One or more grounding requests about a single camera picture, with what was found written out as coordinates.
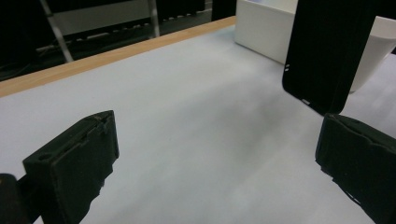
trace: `gray surface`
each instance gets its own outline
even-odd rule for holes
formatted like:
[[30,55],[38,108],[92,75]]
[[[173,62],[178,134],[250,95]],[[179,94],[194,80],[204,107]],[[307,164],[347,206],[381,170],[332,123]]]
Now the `gray surface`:
[[[391,56],[343,114],[396,136]],[[0,170],[77,120],[116,114],[120,158],[82,223],[373,223],[320,171],[322,117],[233,27],[0,98]]]

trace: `white table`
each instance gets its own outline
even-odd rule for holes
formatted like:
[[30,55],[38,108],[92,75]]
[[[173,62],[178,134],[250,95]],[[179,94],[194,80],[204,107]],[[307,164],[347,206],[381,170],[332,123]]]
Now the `white table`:
[[[282,65],[233,27],[0,98],[0,171],[113,109],[120,158],[82,223],[373,221],[315,163],[322,117],[283,91]],[[396,57],[344,115],[396,137]]]

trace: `white container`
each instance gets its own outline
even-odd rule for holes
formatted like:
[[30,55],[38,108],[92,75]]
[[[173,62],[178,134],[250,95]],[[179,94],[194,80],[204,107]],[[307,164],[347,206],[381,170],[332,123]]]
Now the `white container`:
[[[285,63],[297,3],[297,0],[238,0],[235,42]],[[376,17],[350,91],[360,88],[395,46],[396,21]]]
[[376,17],[350,91],[358,90],[396,48],[396,21]]
[[238,0],[235,42],[285,63],[296,8],[297,0]]

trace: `wooden table edge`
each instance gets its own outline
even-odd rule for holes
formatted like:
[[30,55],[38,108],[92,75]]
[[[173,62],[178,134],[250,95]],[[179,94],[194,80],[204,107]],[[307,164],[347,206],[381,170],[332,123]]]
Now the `wooden table edge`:
[[0,97],[8,96],[20,91],[26,91],[62,78],[71,77],[93,68],[132,57],[136,54],[174,44],[198,35],[214,32],[234,24],[235,17],[226,18],[220,21],[212,21],[190,29],[175,32],[170,35],[163,35],[158,38],[153,38],[120,49],[113,49],[105,53],[93,55],[72,63],[65,63],[49,69],[34,72],[32,74],[2,81],[0,82]]

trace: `black smartphone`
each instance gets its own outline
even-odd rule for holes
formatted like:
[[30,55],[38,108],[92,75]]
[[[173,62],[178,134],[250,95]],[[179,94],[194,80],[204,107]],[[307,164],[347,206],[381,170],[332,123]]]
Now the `black smartphone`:
[[319,114],[340,113],[380,0],[299,0],[283,74],[285,91]]

